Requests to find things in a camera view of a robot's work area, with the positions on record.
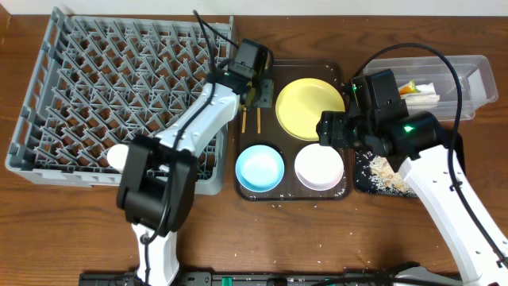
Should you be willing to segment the white napkin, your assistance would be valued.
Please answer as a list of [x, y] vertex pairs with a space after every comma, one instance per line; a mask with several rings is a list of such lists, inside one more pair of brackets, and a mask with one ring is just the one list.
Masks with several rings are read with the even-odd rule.
[[440, 101], [441, 97], [436, 92], [433, 83], [417, 85], [416, 89], [418, 90], [415, 93], [408, 93], [402, 96], [402, 99], [406, 101], [406, 104], [409, 105], [428, 105], [428, 106], [436, 106], [436, 104]]

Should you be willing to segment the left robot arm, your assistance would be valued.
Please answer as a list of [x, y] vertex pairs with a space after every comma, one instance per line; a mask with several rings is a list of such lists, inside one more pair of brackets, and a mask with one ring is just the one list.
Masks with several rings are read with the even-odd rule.
[[137, 285], [169, 285], [179, 271], [177, 231], [190, 213], [198, 157], [240, 107], [268, 106], [274, 55], [243, 39], [237, 54], [213, 66], [202, 93], [154, 137], [137, 135], [124, 151], [116, 205], [137, 236]]

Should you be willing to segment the green orange snack wrapper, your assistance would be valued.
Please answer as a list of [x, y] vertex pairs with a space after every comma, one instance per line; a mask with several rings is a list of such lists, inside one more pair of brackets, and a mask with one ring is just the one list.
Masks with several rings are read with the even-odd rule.
[[398, 93], [401, 96], [407, 95], [407, 94], [417, 94], [419, 92], [420, 91], [417, 89], [416, 84], [413, 79], [398, 88]]

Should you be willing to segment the light blue bowl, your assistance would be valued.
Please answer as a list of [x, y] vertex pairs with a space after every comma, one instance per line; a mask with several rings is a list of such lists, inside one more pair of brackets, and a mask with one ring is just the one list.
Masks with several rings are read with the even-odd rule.
[[268, 192], [283, 180], [285, 165], [282, 155], [267, 145], [253, 145], [238, 156], [235, 175], [240, 185], [256, 193]]

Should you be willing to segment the white pink bowl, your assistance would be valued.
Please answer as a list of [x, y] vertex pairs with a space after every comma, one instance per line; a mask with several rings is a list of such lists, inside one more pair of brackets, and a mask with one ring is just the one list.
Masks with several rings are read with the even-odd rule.
[[294, 171], [305, 187], [327, 191], [342, 181], [344, 161], [334, 148], [315, 143], [298, 152], [294, 159]]

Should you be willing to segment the wooden chopstick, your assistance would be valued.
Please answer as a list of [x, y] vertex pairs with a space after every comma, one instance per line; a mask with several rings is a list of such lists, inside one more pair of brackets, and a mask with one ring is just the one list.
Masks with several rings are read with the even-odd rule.
[[246, 130], [247, 112], [248, 112], [247, 108], [244, 107], [243, 113], [242, 113], [241, 133], [245, 133], [245, 130]]
[[257, 133], [261, 134], [261, 110], [259, 107], [256, 108], [256, 128]]

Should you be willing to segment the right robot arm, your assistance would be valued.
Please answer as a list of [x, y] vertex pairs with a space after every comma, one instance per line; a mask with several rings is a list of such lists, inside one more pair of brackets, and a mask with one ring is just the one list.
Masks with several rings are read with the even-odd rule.
[[410, 114], [392, 70], [346, 83], [347, 111], [324, 111], [320, 145], [385, 157], [429, 212], [465, 285], [507, 283], [507, 238], [481, 203], [456, 155], [458, 134], [428, 111]]

